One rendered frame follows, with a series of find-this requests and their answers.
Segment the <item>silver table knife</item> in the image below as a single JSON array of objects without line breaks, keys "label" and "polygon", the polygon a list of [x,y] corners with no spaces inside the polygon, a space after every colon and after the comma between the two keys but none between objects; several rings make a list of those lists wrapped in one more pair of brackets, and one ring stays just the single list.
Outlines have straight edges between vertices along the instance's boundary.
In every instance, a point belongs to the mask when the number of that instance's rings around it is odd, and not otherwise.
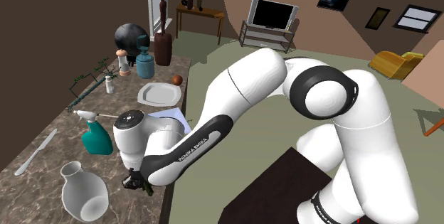
[{"label": "silver table knife", "polygon": [[30,157],[14,172],[15,176],[20,176],[21,174],[24,173],[24,171],[28,168],[29,164],[32,162],[32,160],[35,158],[35,156],[37,155],[37,153],[39,151],[41,151],[42,149],[44,149],[47,144],[52,140],[52,138],[54,138],[54,136],[57,133],[57,129],[54,129],[46,138],[45,140],[41,143],[41,145],[32,153],[32,155],[30,155]]}]

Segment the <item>white plate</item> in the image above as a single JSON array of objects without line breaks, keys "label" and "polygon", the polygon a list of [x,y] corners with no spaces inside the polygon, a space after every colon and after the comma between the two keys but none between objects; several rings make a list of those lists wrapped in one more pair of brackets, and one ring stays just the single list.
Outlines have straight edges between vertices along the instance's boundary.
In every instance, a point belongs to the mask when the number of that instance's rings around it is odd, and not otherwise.
[{"label": "white plate", "polygon": [[180,87],[165,82],[149,82],[137,95],[138,103],[153,107],[174,106],[180,98]]}]

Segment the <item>teal spray bottle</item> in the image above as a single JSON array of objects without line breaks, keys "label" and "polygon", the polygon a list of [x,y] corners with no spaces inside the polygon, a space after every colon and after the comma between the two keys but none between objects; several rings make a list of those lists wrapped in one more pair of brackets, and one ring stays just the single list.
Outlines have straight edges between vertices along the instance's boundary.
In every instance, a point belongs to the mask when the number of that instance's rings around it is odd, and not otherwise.
[{"label": "teal spray bottle", "polygon": [[81,139],[88,153],[110,155],[113,152],[112,140],[105,128],[96,120],[99,114],[84,110],[74,110],[73,113],[87,120],[89,130],[82,135]]}]

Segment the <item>wooden side table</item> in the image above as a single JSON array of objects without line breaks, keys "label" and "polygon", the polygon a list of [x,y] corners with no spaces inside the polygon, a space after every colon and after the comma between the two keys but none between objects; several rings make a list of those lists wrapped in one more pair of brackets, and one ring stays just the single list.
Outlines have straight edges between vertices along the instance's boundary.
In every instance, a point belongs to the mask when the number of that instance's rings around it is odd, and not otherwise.
[{"label": "wooden side table", "polygon": [[187,0],[187,5],[179,4],[176,8],[176,38],[179,37],[179,32],[182,28],[181,26],[182,14],[191,14],[196,16],[218,19],[217,37],[218,37],[218,44],[221,43],[223,21],[225,18],[224,12],[217,9],[203,8],[201,6],[201,0],[197,0],[196,6],[194,6],[193,0]]}]

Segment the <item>white round vase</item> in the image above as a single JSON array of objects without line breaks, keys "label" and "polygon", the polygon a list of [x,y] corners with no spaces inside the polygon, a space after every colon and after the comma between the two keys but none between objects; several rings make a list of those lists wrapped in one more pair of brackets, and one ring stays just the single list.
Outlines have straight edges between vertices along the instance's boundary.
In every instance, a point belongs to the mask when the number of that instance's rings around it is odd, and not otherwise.
[{"label": "white round vase", "polygon": [[69,214],[82,223],[96,221],[105,214],[109,206],[108,192],[99,176],[83,171],[79,161],[65,164],[60,174],[65,180],[62,204]]}]

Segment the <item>teal stoppered bottle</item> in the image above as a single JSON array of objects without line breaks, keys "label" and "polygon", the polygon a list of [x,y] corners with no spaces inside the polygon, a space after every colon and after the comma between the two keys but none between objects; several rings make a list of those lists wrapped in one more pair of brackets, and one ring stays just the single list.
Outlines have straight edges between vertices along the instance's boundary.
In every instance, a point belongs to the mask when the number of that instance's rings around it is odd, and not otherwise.
[{"label": "teal stoppered bottle", "polygon": [[149,47],[142,45],[142,39],[147,35],[141,35],[137,38],[137,48],[141,50],[136,57],[137,74],[142,79],[150,79],[154,76],[154,58],[148,53]]}]

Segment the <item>tall dark brown sculpture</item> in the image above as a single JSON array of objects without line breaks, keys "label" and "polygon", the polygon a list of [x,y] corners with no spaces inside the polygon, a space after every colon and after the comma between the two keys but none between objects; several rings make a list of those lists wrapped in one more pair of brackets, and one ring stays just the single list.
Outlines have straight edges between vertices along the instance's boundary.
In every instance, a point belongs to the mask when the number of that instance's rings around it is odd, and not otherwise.
[{"label": "tall dark brown sculpture", "polygon": [[167,2],[161,0],[159,3],[161,28],[154,35],[154,58],[157,65],[169,66],[172,57],[172,37],[165,32],[167,22]]}]

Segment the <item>white flat sheet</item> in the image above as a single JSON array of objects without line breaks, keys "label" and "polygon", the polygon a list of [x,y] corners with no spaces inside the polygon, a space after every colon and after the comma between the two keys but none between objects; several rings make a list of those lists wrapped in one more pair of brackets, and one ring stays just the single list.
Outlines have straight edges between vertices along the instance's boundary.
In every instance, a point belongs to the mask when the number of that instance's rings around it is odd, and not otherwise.
[{"label": "white flat sheet", "polygon": [[188,134],[191,131],[188,121],[186,120],[182,111],[178,107],[168,109],[168,110],[162,110],[162,111],[158,111],[158,112],[149,113],[149,115],[153,116],[153,117],[158,117],[158,118],[169,117],[169,118],[177,119],[183,124],[185,134]]}]

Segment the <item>black sphere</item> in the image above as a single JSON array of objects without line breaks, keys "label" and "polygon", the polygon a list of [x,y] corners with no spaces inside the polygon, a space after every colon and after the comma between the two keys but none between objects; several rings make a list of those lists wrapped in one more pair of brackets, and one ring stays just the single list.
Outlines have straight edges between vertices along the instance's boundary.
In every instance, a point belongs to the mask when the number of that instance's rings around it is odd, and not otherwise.
[{"label": "black sphere", "polygon": [[139,36],[146,35],[146,38],[141,40],[141,45],[144,47],[150,46],[150,37],[148,33],[137,24],[126,23],[121,25],[115,31],[115,44],[118,49],[127,51],[127,62],[130,66],[134,66],[136,57],[141,50],[137,48],[137,39]]}]

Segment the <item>black framed window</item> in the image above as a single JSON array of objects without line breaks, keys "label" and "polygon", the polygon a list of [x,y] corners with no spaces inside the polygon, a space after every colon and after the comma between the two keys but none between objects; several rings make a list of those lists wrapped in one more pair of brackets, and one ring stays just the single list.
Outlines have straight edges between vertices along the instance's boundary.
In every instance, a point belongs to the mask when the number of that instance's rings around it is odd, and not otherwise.
[{"label": "black framed window", "polygon": [[418,33],[428,33],[429,28],[438,20],[441,14],[442,11],[409,4],[393,27]]}]

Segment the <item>green thin branch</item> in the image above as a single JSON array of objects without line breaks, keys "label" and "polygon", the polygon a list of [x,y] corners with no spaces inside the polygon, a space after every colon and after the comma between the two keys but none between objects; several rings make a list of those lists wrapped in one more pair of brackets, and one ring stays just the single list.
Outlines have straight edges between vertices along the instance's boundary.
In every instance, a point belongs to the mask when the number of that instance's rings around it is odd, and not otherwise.
[{"label": "green thin branch", "polygon": [[[96,76],[94,76],[92,73],[88,73],[87,75],[79,75],[74,79],[74,83],[68,88],[70,90],[70,92],[75,96],[75,99],[66,106],[65,110],[67,112],[73,112],[73,107],[76,106],[78,103],[80,103],[83,99],[85,99],[93,90],[95,90],[99,85],[103,84],[104,81],[106,80],[106,76],[110,76],[111,80],[113,80],[114,78],[117,77],[117,69],[115,66],[113,66],[111,69],[108,68],[108,64],[107,61],[109,60],[108,57],[103,58],[102,60],[100,60],[98,62],[98,67],[94,68],[95,72],[100,72],[103,74],[103,76],[101,78],[98,78]],[[84,78],[88,78],[91,77],[94,82],[92,83],[92,85],[88,88],[86,88],[81,94],[77,95],[74,91],[73,88],[77,85],[77,83],[84,79]]]}]

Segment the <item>white and tan pepper mill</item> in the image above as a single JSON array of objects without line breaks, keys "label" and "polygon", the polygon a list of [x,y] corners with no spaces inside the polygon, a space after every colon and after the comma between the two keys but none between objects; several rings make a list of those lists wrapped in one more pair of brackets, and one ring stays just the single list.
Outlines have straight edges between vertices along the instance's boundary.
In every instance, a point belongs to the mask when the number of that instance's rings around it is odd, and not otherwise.
[{"label": "white and tan pepper mill", "polygon": [[116,55],[119,61],[119,69],[121,76],[129,76],[131,75],[130,67],[127,62],[127,51],[123,49],[119,49],[116,51]]}]

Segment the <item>dark framed wall picture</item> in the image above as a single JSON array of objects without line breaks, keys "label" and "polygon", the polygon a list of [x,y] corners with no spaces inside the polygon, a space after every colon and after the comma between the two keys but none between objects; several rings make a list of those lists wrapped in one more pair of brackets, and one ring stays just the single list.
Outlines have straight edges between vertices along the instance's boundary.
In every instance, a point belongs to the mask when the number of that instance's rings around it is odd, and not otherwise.
[{"label": "dark framed wall picture", "polygon": [[365,25],[365,28],[378,30],[380,25],[384,22],[385,18],[388,16],[390,9],[385,9],[377,7],[375,12],[372,14],[371,18]]}]

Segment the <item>dark robot stand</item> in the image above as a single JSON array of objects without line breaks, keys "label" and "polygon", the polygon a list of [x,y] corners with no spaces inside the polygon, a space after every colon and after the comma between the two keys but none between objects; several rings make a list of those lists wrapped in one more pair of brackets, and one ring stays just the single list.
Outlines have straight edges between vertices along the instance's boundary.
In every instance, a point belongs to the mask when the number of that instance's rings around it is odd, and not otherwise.
[{"label": "dark robot stand", "polygon": [[218,224],[302,224],[299,204],[331,180],[290,148],[223,209]]}]

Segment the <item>grey television stand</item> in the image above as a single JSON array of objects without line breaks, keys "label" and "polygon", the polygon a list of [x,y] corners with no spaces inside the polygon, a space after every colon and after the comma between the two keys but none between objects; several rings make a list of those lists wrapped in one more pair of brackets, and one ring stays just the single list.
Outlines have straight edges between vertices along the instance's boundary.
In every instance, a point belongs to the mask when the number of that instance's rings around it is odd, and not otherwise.
[{"label": "grey television stand", "polygon": [[248,19],[242,22],[241,46],[272,48],[288,53],[295,36],[292,25],[299,7],[270,0],[252,0]]}]

